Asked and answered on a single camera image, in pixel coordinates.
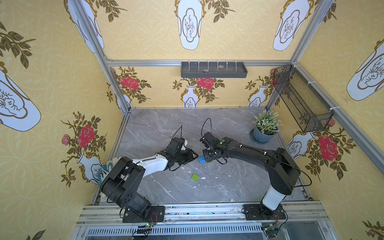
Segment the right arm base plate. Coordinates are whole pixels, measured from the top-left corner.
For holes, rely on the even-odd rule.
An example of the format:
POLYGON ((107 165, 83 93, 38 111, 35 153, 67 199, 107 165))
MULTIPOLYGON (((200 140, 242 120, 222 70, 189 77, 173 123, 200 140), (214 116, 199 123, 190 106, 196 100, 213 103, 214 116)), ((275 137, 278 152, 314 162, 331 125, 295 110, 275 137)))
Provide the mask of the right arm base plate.
POLYGON ((286 220, 287 216, 281 204, 276 210, 270 210, 263 204, 245 204, 241 212, 245 215, 246 220, 286 220))

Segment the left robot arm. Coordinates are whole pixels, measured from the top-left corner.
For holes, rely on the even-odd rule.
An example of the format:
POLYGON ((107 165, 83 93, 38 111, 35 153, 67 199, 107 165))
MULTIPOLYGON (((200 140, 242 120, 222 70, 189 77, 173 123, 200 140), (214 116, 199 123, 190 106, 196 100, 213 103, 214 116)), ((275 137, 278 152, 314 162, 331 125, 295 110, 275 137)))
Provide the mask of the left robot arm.
POLYGON ((145 220, 152 213, 152 204, 137 192, 142 179, 157 172, 172 172, 175 164, 181 167, 197 158, 198 154, 187 148, 187 140, 172 138, 164 150, 153 156, 134 160, 121 157, 115 164, 103 167, 100 190, 108 200, 145 220))

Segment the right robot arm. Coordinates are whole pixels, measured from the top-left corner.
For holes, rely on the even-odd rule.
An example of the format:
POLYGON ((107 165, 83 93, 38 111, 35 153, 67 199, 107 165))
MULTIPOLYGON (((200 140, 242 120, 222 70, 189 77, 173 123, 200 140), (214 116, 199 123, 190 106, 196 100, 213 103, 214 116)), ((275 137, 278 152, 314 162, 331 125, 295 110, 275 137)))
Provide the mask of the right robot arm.
POLYGON ((291 155, 283 148, 264 150, 244 145, 231 138, 218 139, 205 133, 200 142, 205 146, 203 155, 206 161, 242 160, 264 169, 269 174, 270 187, 264 195, 262 209, 275 211, 284 198, 291 195, 301 171, 291 155))

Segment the blue lego brick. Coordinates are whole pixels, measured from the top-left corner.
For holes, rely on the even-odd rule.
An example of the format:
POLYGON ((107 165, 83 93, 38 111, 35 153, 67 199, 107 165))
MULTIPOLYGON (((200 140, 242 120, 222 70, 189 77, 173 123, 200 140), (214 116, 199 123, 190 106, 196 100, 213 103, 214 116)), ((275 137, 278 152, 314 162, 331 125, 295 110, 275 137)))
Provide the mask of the blue lego brick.
POLYGON ((199 157, 199 162, 202 164, 202 163, 206 163, 206 159, 205 157, 199 157))

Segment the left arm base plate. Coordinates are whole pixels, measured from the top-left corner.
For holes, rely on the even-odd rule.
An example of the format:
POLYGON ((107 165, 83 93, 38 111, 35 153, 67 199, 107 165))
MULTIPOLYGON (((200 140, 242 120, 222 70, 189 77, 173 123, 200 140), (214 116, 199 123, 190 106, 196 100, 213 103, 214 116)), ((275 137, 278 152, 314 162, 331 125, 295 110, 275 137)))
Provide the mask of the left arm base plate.
POLYGON ((128 208, 125 210, 123 216, 123 223, 162 223, 165 217, 165 206, 150 206, 145 209, 142 213, 128 208))

